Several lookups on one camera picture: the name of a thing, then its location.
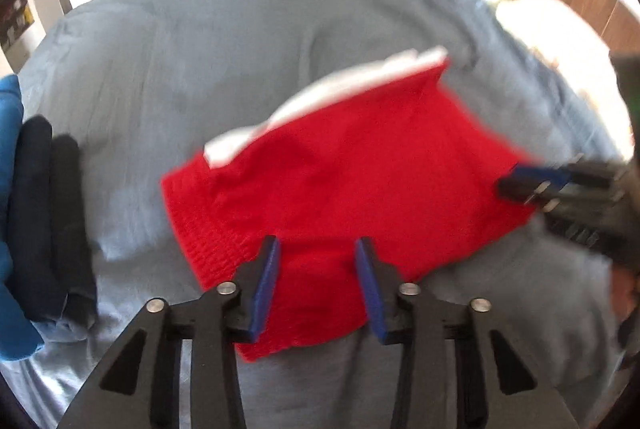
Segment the red football shorts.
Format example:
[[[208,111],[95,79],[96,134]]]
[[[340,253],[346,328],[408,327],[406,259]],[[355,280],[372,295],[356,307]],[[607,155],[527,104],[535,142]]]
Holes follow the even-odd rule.
[[[495,189],[524,154],[446,89],[448,64],[435,47],[333,73],[163,178],[172,230],[203,288],[231,279],[266,236],[279,240],[265,331],[239,345],[244,360],[366,324],[359,238],[417,281],[528,222],[532,208]]]

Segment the arched wall shelf niche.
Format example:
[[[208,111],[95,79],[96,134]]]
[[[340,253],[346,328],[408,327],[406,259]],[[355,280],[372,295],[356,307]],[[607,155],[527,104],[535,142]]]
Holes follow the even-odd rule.
[[[1,48],[8,51],[35,23],[28,0],[1,0],[0,40]]]

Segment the floral cream pillow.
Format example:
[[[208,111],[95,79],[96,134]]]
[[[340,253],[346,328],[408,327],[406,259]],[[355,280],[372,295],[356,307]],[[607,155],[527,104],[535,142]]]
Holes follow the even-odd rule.
[[[555,68],[596,112],[620,155],[634,154],[634,135],[618,90],[610,49],[596,31],[561,0],[502,0],[502,27]]]

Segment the grey-blue bed cover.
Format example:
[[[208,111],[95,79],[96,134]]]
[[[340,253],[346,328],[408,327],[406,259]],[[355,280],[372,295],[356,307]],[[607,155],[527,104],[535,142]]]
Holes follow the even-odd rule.
[[[327,74],[439,45],[452,57],[445,82],[521,149],[552,163],[617,155],[597,116],[483,0],[93,0],[58,21],[18,77],[26,115],[82,146],[100,317],[86,341],[1,363],[34,422],[55,428],[148,299],[200,296],[163,211],[164,171]],[[608,260],[532,220],[428,286],[451,302],[489,299],[588,427],[624,351],[608,275]],[[239,361],[247,426],[388,428],[400,351],[363,328]]]

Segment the folded dark navy garment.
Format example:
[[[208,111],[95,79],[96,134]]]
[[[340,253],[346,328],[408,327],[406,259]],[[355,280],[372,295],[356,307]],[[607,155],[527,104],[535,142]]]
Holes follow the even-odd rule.
[[[52,270],[50,156],[52,128],[42,116],[26,120],[18,135],[8,235],[13,271],[9,290],[27,319],[54,323],[65,293]]]

